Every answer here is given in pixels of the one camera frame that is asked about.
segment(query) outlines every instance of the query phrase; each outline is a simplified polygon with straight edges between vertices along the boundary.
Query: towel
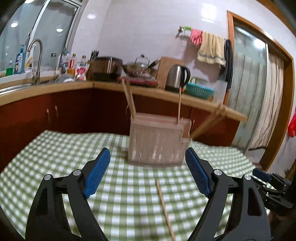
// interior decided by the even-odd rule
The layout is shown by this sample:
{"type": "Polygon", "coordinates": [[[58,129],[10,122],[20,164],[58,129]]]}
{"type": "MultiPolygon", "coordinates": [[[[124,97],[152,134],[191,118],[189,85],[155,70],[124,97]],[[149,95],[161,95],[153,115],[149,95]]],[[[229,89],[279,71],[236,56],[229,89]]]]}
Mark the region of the towel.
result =
{"type": "Polygon", "coordinates": [[[233,75],[233,53],[230,40],[225,41],[224,45],[225,66],[221,66],[219,80],[227,82],[226,90],[231,88],[233,75]]]}
{"type": "Polygon", "coordinates": [[[201,45],[202,44],[202,30],[191,29],[190,39],[193,44],[201,45]]]}
{"type": "Polygon", "coordinates": [[[203,31],[197,59],[208,64],[225,65],[224,38],[203,31]]]}

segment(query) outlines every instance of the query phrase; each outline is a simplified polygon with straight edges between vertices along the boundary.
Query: green checkered tablecloth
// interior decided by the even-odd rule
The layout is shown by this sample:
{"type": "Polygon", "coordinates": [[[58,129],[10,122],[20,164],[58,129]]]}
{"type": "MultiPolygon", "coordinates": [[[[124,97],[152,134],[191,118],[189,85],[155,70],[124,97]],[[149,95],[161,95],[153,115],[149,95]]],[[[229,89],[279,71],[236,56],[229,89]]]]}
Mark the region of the green checkered tablecloth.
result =
{"type": "MultiPolygon", "coordinates": [[[[89,206],[109,240],[171,240],[155,187],[158,178],[166,210],[177,240],[187,240],[206,206],[184,162],[181,167],[152,169],[126,163],[128,136],[115,134],[63,134],[45,131],[26,146],[0,174],[0,205],[24,237],[33,198],[44,175],[69,175],[97,157],[103,147],[111,152],[109,167],[89,206]]],[[[254,166],[237,149],[192,142],[200,158],[227,175],[251,174],[254,166]]],[[[69,225],[79,235],[68,196],[64,204],[69,225]]],[[[217,234],[225,228],[231,196],[217,234]]]]}

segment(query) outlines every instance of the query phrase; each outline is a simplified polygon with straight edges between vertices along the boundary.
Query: wooden cabinet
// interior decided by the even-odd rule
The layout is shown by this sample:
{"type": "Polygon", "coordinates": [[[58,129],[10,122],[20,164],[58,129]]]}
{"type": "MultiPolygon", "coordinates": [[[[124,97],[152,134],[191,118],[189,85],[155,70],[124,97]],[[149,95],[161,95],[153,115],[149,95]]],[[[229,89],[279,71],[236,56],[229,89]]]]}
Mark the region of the wooden cabinet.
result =
{"type": "Polygon", "coordinates": [[[0,171],[29,142],[50,128],[50,95],[17,101],[0,107],[0,171]]]}
{"type": "MultiPolygon", "coordinates": [[[[177,117],[178,104],[155,98],[136,95],[134,102],[137,112],[177,117]]],[[[180,117],[189,119],[191,107],[181,105],[180,117]]]]}
{"type": "Polygon", "coordinates": [[[127,107],[124,93],[94,89],[90,113],[92,132],[129,135],[131,115],[127,107]]]}
{"type": "MultiPolygon", "coordinates": [[[[192,130],[195,130],[208,115],[210,115],[210,113],[205,110],[192,108],[190,114],[190,119],[193,124],[192,130]]],[[[230,146],[238,126],[239,121],[225,117],[218,124],[196,138],[195,141],[212,146],[230,146]]]]}
{"type": "Polygon", "coordinates": [[[93,89],[72,90],[51,94],[52,124],[50,130],[64,133],[92,132],[93,89]]]}

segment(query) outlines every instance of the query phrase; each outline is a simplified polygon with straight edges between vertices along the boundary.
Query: kettle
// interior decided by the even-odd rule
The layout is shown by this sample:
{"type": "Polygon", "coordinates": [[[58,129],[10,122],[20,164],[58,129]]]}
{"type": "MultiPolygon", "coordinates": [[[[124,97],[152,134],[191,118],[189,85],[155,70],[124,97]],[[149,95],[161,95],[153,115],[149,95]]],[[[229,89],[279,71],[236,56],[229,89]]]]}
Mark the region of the kettle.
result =
{"type": "Polygon", "coordinates": [[[179,92],[179,88],[184,88],[190,80],[190,70],[181,65],[173,65],[168,72],[165,90],[179,92]]]}

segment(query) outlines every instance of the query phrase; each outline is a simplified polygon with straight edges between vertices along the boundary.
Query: cutting board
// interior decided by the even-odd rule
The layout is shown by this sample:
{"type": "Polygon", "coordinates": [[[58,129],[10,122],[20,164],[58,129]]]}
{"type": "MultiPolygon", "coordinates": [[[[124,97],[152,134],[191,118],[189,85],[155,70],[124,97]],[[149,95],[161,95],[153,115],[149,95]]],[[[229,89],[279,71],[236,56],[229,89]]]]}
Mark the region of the cutting board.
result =
{"type": "Polygon", "coordinates": [[[156,80],[158,82],[158,87],[161,89],[165,88],[166,80],[168,77],[168,72],[171,67],[175,64],[184,65],[184,62],[180,59],[170,58],[170,57],[161,57],[158,73],[156,80]]]}

